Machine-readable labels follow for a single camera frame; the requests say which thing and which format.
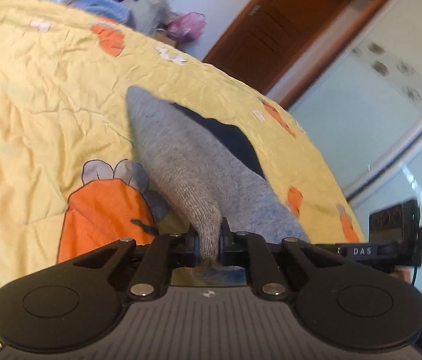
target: door frame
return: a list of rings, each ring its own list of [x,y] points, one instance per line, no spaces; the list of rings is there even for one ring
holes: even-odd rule
[[[246,17],[251,13],[251,11],[258,5],[260,0],[250,0],[241,13],[234,19],[234,21],[229,25],[226,31],[221,35],[218,41],[214,44],[208,54],[203,58],[202,62],[210,63],[215,55],[220,51],[221,47],[225,44],[228,38],[233,34],[239,26],[243,24]],[[292,59],[277,73],[277,75],[270,81],[268,85],[263,89],[263,93],[268,93],[271,88],[280,80],[280,78],[289,70],[289,68],[304,54],[304,52],[313,44],[316,38],[326,30],[326,28],[336,19],[336,17],[346,8],[344,4],[340,9],[338,9],[317,31],[317,33],[310,34],[309,38],[306,40],[305,44],[294,54]]]
[[[304,74],[280,101],[280,106],[288,109],[320,78],[331,66],[339,55],[359,35],[359,33],[371,22],[378,11],[388,0],[372,0],[366,9],[359,15],[353,25],[349,26],[344,34],[331,44],[321,58]]]

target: wooden door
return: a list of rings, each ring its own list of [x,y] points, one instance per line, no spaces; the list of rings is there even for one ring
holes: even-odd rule
[[[266,93],[350,0],[256,0],[204,59]]]

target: gray sock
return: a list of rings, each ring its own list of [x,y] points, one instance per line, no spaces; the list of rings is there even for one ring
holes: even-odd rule
[[[126,104],[140,162],[167,202],[196,228],[202,258],[216,258],[224,216],[231,231],[258,233],[267,242],[308,241],[267,182],[209,131],[143,88],[130,87]]]

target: yellow blanket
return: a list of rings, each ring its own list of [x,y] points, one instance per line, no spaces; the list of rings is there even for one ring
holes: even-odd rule
[[[42,0],[0,0],[0,287],[56,263],[87,162],[109,164],[113,179],[133,158],[130,85],[241,128],[312,242],[362,239],[320,153],[275,103],[123,26]],[[176,226],[168,215],[160,230]]]

